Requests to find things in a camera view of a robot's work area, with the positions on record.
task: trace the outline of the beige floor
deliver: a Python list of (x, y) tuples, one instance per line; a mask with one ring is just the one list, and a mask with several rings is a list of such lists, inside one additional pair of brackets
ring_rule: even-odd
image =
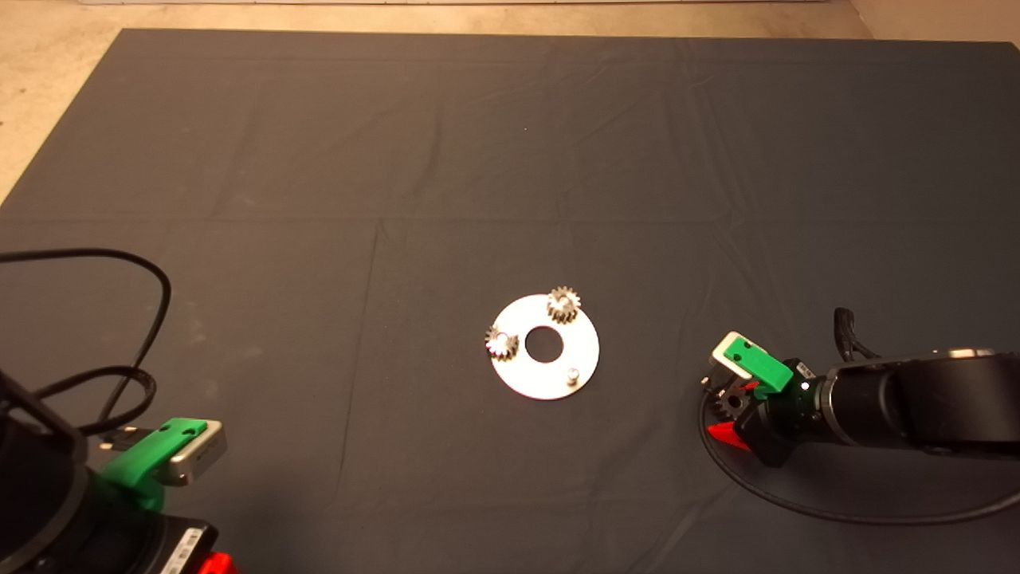
[[(86, 6), (74, 0), (0, 0), (0, 200), (123, 28), (766, 38), (871, 38), (873, 31), (880, 31), (875, 37), (1020, 39), (1020, 2), (1016, 0), (855, 2), (856, 6), (850, 0), (518, 6)], [(963, 4), (982, 5), (989, 13), (961, 17), (960, 13), (966, 12), (959, 7)]]

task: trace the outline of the metal washer plate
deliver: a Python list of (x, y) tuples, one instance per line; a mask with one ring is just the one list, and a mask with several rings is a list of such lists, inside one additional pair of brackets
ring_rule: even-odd
[[(510, 361), (493, 360), (493, 368), (503, 382), (530, 399), (553, 401), (580, 390), (599, 364), (599, 334), (583, 311), (566, 325), (553, 321), (547, 312), (548, 296), (528, 296), (510, 304), (494, 323), (500, 331), (517, 335), (520, 349)], [(527, 334), (548, 327), (563, 340), (563, 353), (552, 363), (540, 363), (527, 354)], [(568, 372), (577, 370), (577, 382), (569, 384)]]

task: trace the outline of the black cable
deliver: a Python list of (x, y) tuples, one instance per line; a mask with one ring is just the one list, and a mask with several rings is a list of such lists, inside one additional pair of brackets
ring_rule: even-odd
[[(120, 251), (117, 249), (106, 249), (102, 247), (41, 249), (33, 251), (10, 251), (5, 253), (0, 253), (0, 263), (40, 261), (48, 259), (67, 259), (67, 258), (79, 258), (79, 257), (105, 257), (105, 258), (120, 259), (122, 261), (128, 261), (130, 263), (134, 263), (148, 270), (153, 275), (155, 275), (155, 277), (159, 280), (159, 286), (160, 286), (159, 306), (156, 308), (156, 313), (152, 319), (152, 324), (149, 327), (149, 331), (146, 334), (145, 340), (142, 341), (142, 345), (139, 347), (138, 353), (135, 355), (135, 361), (132, 362), (132, 367), (138, 370), (139, 366), (142, 364), (142, 361), (145, 359), (145, 356), (148, 355), (149, 350), (152, 348), (152, 344), (155, 343), (156, 336), (159, 334), (159, 329), (163, 325), (163, 320), (166, 318), (166, 312), (170, 307), (170, 277), (167, 276), (166, 272), (164, 272), (163, 269), (159, 268), (159, 266), (156, 263), (150, 261), (149, 259), (146, 259), (145, 257), (142, 257), (141, 255), (136, 255), (135, 253), (129, 253), (126, 251)], [(113, 392), (111, 392), (110, 396), (107, 398), (106, 404), (103, 405), (102, 410), (99, 412), (99, 418), (96, 421), (96, 423), (93, 423), (91, 425), (85, 425), (85, 427), (81, 427), (79, 430), (81, 430), (82, 428), (95, 428), (97, 426), (100, 426), (105, 421), (112, 420), (110, 418), (110, 413), (113, 412), (113, 408), (120, 400), (120, 397), (123, 395), (124, 389), (128, 388), (129, 380), (133, 378), (134, 377), (124, 375), (120, 379), (120, 381), (117, 382), (116, 387), (114, 387)], [(62, 382), (63, 381), (54, 383), (53, 385), (50, 385), (49, 387), (46, 388), (53, 387)], [(97, 434), (98, 432), (105, 432), (105, 431), (97, 431), (86, 434)]]
[(864, 344), (857, 338), (854, 332), (854, 312), (847, 308), (835, 308), (832, 313), (832, 334), (835, 338), (835, 348), (839, 352), (839, 357), (845, 362), (854, 361), (854, 353), (859, 353), (865, 359), (878, 359), (877, 353), (864, 347)]
[(738, 484), (742, 488), (765, 501), (766, 503), (771, 503), (787, 511), (809, 516), (811, 518), (827, 520), (830, 522), (843, 522), (846, 524), (865, 524), (869, 526), (936, 526), (985, 518), (996, 513), (1005, 511), (1006, 509), (1015, 506), (1017, 503), (1020, 503), (1020, 490), (1015, 490), (1006, 497), (972, 509), (923, 516), (846, 514), (816, 509), (795, 503), (752, 484), (743, 476), (737, 474), (736, 471), (730, 468), (729, 465), (722, 460), (722, 457), (719, 455), (718, 451), (716, 451), (711, 437), (708, 435), (706, 425), (705, 413), (711, 399), (712, 397), (710, 395), (705, 395), (705, 398), (701, 402), (698, 415), (698, 428), (701, 434), (702, 445), (705, 447), (705, 452), (708, 453), (709, 458), (712, 459), (712, 462), (719, 467), (719, 470), (721, 470), (723, 474), (729, 477), (730, 480)]
[(37, 399), (43, 400), (66, 390), (70, 390), (94, 379), (110, 376), (119, 376), (123, 381), (136, 381), (142, 386), (145, 397), (142, 398), (142, 401), (139, 402), (138, 405), (128, 411), (124, 411), (123, 413), (120, 413), (119, 415), (106, 417), (105, 419), (96, 421), (95, 423), (78, 427), (79, 432), (86, 436), (102, 434), (104, 432), (115, 430), (121, 425), (126, 425), (128, 423), (134, 421), (142, 415), (142, 413), (145, 413), (149, 406), (152, 405), (152, 400), (156, 396), (156, 380), (152, 378), (152, 375), (137, 367), (129, 367), (126, 365), (102, 367), (100, 369), (93, 369), (92, 371), (71, 375), (66, 379), (46, 385), (45, 387), (37, 390), (34, 395)]

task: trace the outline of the red plastic part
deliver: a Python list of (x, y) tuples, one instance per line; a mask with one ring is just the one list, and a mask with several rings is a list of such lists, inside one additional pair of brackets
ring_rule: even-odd
[(212, 553), (205, 559), (198, 574), (238, 574), (238, 569), (234, 567), (234, 559), (231, 555), (223, 553)]
[(732, 421), (728, 423), (719, 423), (717, 425), (710, 425), (707, 430), (709, 436), (718, 440), (719, 442), (725, 442), (730, 447), (743, 449), (748, 453), (751, 452), (751, 449), (748, 448), (747, 443), (744, 442), (744, 440), (741, 437), (736, 436), (736, 431), (733, 430)]

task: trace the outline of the dark gray cloth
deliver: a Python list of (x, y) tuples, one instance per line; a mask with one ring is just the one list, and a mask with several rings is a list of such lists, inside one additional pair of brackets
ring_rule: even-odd
[[(166, 268), (140, 423), (225, 423), (168, 511), (248, 574), (1013, 572), (1020, 511), (793, 515), (712, 466), (695, 407), (731, 329), (827, 368), (835, 306), (879, 353), (1020, 350), (1018, 103), (1009, 44), (125, 31), (0, 247)], [(481, 336), (559, 283), (599, 368), (531, 402)], [(8, 265), (0, 290), (0, 366), (29, 386), (130, 361), (156, 297), (97, 261)], [(86, 422), (104, 393), (54, 405)], [(916, 453), (733, 458), (858, 512), (1020, 486), (1016, 464)]]

